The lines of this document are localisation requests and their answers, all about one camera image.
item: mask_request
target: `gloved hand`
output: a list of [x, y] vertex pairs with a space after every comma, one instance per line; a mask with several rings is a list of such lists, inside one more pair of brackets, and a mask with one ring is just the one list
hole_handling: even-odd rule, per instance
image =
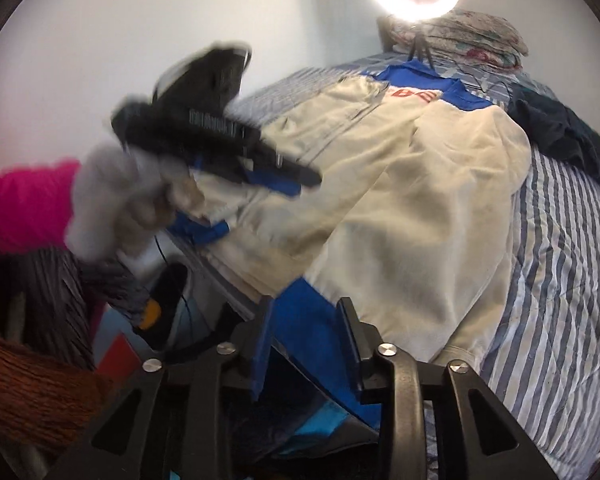
[[203, 200], [184, 162], [101, 146], [75, 176], [74, 217], [64, 241], [87, 262], [113, 256], [116, 250], [138, 256], [173, 222], [176, 209], [189, 210]]

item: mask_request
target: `bed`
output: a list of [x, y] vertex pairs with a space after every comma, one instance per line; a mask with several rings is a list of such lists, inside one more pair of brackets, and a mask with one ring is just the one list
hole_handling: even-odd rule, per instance
[[[383, 52], [334, 68], [301, 70], [231, 103], [228, 113], [265, 124], [344, 76], [377, 74], [406, 59]], [[554, 96], [522, 71], [448, 59], [435, 63], [440, 75], [461, 79], [472, 93], [503, 108], [513, 82]], [[480, 374], [560, 478], [587, 478], [600, 451], [600, 185], [533, 149], [513, 222], [506, 308]], [[204, 250], [183, 239], [178, 244], [250, 316], [248, 305], [257, 292], [241, 285], [231, 269], [205, 259]]]

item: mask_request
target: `striped bedsheet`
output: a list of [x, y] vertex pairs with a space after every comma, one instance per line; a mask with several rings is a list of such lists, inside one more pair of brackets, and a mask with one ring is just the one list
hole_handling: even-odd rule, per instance
[[[405, 55], [379, 54], [337, 68], [305, 69], [231, 103], [264, 124], [343, 76], [379, 73]], [[506, 107], [507, 85], [553, 93], [523, 72], [436, 60], [477, 94]], [[600, 186], [533, 149], [514, 213], [511, 287], [481, 376], [561, 479], [584, 479], [600, 450]], [[430, 463], [435, 464], [434, 457]]]

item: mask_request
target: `white wall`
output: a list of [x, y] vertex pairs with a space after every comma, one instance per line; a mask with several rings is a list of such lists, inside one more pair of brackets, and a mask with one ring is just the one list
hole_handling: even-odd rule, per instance
[[[600, 132], [600, 24], [582, 0], [461, 0], [522, 33], [525, 67]], [[130, 92], [214, 40], [254, 47], [244, 92], [378, 52], [372, 0], [26, 0], [0, 33], [0, 168], [83, 156]]]

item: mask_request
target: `stack of folded blankets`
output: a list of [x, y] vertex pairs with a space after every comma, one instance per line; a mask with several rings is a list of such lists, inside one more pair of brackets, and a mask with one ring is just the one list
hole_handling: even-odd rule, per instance
[[[394, 50], [409, 52], [415, 29], [413, 23], [389, 17], [389, 34]], [[440, 18], [421, 24], [433, 56], [467, 64], [488, 64], [502, 70], [522, 68], [522, 56], [529, 50], [520, 33], [504, 18], [454, 9]]]

